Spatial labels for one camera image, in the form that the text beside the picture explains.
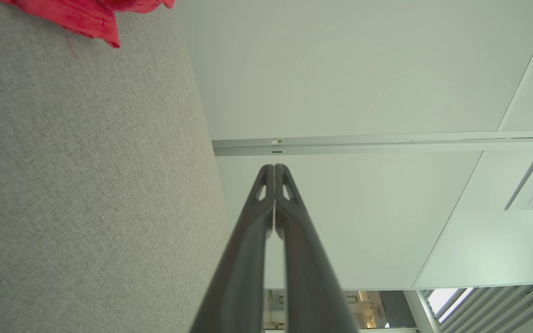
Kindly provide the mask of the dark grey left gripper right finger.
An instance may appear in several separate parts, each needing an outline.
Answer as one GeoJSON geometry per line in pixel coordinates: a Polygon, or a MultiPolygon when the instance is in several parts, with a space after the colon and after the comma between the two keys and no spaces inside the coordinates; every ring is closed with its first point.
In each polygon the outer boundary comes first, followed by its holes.
{"type": "Polygon", "coordinates": [[[286,333],[358,333],[290,169],[275,165],[275,230],[284,243],[286,333]]]}

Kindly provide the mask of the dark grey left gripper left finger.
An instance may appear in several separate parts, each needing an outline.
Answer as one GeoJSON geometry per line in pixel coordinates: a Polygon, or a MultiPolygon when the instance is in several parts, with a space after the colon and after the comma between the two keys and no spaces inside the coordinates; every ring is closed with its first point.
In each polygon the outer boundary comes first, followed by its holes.
{"type": "Polygon", "coordinates": [[[254,181],[190,333],[261,333],[265,243],[273,229],[275,170],[254,181]]]}

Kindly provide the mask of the red shorts with white stripes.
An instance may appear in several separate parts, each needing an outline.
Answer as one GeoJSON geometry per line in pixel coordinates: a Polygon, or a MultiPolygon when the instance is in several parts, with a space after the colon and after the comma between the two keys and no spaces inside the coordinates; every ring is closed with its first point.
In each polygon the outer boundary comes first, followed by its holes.
{"type": "Polygon", "coordinates": [[[173,8],[176,0],[0,0],[21,11],[51,21],[90,39],[101,39],[118,49],[115,13],[150,13],[159,6],[173,8]]]}

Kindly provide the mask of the grey slatted window blind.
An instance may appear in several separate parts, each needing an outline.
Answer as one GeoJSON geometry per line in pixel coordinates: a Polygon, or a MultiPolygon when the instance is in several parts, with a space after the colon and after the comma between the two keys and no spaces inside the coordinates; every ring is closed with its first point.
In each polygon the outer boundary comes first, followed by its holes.
{"type": "Polygon", "coordinates": [[[529,333],[533,284],[465,289],[418,290],[420,328],[431,333],[529,333]]]}

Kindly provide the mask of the grey partition post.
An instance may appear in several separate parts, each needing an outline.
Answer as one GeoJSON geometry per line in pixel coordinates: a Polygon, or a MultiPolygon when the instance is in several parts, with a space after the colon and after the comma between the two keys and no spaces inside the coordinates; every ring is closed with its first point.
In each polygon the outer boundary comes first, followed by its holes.
{"type": "Polygon", "coordinates": [[[533,150],[533,130],[212,141],[215,156],[533,150]]]}

